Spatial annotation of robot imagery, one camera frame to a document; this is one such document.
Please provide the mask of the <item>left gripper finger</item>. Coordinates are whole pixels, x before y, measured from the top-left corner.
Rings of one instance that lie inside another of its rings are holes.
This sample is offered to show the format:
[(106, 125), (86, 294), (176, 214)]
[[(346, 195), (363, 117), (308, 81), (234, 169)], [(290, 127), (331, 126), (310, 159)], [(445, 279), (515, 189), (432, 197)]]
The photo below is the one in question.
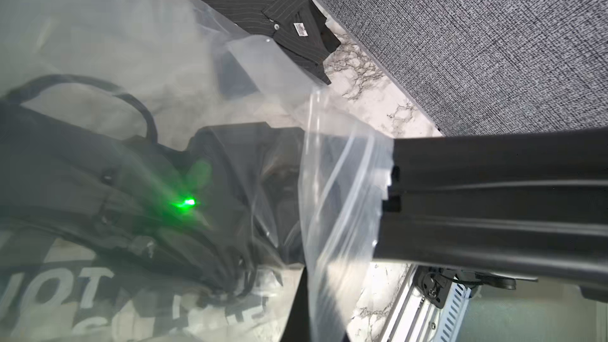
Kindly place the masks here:
[(308, 272), (303, 269), (280, 342), (311, 342)]

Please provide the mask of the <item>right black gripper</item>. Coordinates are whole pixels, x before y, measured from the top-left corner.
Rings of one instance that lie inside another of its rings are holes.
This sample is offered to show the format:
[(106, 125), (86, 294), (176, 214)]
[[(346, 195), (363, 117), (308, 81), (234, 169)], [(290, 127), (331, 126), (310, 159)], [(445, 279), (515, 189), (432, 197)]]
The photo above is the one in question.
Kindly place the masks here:
[(297, 128), (229, 124), (174, 150), (2, 104), (1, 223), (215, 290), (249, 289), (260, 266), (304, 261), (302, 139)]

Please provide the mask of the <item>clear plastic vacuum bag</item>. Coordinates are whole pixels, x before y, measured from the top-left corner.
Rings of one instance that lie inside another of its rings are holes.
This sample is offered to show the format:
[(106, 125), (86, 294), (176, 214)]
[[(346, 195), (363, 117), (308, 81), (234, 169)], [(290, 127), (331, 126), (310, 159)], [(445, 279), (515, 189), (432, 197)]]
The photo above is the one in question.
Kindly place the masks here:
[[(311, 341), (343, 341), (375, 249), (392, 139), (341, 109), (270, 37), (252, 36), (200, 0), (1, 0), (1, 105), (118, 140), (184, 150), (200, 129), (265, 123), (304, 133), (298, 192)], [(3, 230), (34, 230), (5, 226)], [(55, 236), (71, 242), (64, 237)]]

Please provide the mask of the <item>dark striped shirt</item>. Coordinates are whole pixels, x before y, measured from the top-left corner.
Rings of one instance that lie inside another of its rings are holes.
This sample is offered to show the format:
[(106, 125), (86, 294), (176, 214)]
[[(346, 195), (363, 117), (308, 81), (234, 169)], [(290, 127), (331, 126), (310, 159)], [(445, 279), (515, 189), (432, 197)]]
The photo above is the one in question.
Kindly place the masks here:
[(202, 0), (247, 33), (269, 36), (302, 69), (331, 83), (324, 62), (340, 46), (313, 0)]

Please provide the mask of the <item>black white plaid shirt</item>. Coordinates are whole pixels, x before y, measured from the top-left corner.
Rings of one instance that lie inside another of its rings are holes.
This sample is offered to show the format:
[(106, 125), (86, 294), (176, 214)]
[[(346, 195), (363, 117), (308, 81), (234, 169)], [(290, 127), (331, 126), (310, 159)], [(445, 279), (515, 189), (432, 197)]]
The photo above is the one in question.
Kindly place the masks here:
[(247, 296), (106, 259), (54, 234), (1, 232), (4, 341), (277, 341), (302, 273), (260, 269)]

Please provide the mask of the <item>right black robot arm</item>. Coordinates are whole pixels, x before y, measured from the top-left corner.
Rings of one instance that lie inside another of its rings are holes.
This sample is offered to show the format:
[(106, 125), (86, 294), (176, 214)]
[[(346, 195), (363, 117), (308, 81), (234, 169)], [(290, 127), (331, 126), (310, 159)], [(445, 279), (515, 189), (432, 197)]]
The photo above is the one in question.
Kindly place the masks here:
[[(1, 105), (1, 221), (119, 261), (248, 292), (304, 261), (304, 133), (212, 126), (172, 150)], [(378, 257), (607, 284), (607, 132), (399, 139)]]

